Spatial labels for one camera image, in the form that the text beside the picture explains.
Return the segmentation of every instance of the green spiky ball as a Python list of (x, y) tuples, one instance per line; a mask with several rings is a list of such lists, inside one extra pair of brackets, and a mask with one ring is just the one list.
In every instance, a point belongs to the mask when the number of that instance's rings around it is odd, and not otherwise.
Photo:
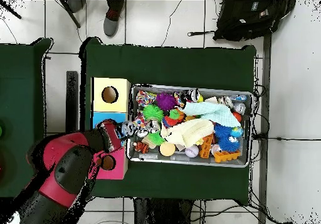
[(143, 110), (143, 115), (145, 116), (146, 120), (157, 120), (161, 122), (164, 118), (163, 111), (156, 105), (150, 104), (146, 106)]
[(149, 134), (148, 138), (150, 139), (150, 141), (152, 141), (155, 145), (160, 146), (162, 143), (165, 142), (165, 139), (161, 137), (160, 135), (160, 131), (154, 133), (154, 134)]

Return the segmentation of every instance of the black stand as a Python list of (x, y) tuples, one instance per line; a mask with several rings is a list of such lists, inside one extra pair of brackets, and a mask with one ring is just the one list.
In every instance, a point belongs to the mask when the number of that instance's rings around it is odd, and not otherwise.
[(69, 16), (72, 18), (73, 22), (76, 24), (77, 28), (80, 28), (80, 23), (77, 21), (76, 17), (73, 15), (73, 12), (71, 11), (71, 9), (69, 8), (68, 3), (65, 0), (59, 0), (61, 2), (61, 4), (63, 5), (63, 7), (66, 9), (67, 13), (69, 14)]
[(21, 16), (17, 14), (13, 8), (11, 8), (10, 5), (8, 5), (4, 0), (0, 0), (0, 6), (2, 6), (4, 9), (7, 9), (11, 14), (13, 14), (15, 17), (21, 19)]

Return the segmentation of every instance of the cream towel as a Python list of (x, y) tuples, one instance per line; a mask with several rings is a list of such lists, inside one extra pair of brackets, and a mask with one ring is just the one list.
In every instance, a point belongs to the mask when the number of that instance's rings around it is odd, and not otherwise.
[(214, 126), (210, 120), (194, 119), (166, 129), (162, 125), (160, 136), (172, 144), (191, 147), (200, 138), (214, 132)]

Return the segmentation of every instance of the blue plush toy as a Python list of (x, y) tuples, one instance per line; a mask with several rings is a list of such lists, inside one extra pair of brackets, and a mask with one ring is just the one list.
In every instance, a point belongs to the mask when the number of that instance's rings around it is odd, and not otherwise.
[(226, 127), (221, 124), (216, 123), (214, 127), (215, 137), (218, 139), (221, 137), (229, 137), (231, 135), (232, 127)]
[(218, 144), (221, 150), (227, 152), (235, 152), (239, 149), (239, 140), (233, 136), (220, 138)]

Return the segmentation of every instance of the green object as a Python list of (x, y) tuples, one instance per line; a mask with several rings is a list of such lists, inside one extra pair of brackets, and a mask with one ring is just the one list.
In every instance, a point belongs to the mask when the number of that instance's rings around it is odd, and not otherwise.
[(163, 111), (154, 104), (146, 106), (143, 109), (143, 115), (145, 116), (146, 120), (156, 119), (158, 122), (161, 122), (164, 117)]
[[(146, 48), (101, 45), (96, 38), (85, 46), (86, 70), (83, 129), (90, 129), (91, 77), (126, 78), (131, 84), (253, 91), (254, 46), (224, 48)], [(249, 168), (129, 161), (123, 180), (97, 180), (93, 196), (234, 199), (248, 204)]]
[(169, 118), (171, 119), (178, 119), (179, 118), (179, 112), (176, 109), (170, 110), (169, 111)]
[(162, 143), (165, 142), (165, 139), (161, 137), (161, 132), (158, 131), (154, 134), (149, 134), (148, 138), (155, 144), (160, 146)]
[(33, 176), (26, 153), (45, 133), (42, 64), (51, 43), (0, 44), (0, 197), (18, 195)]

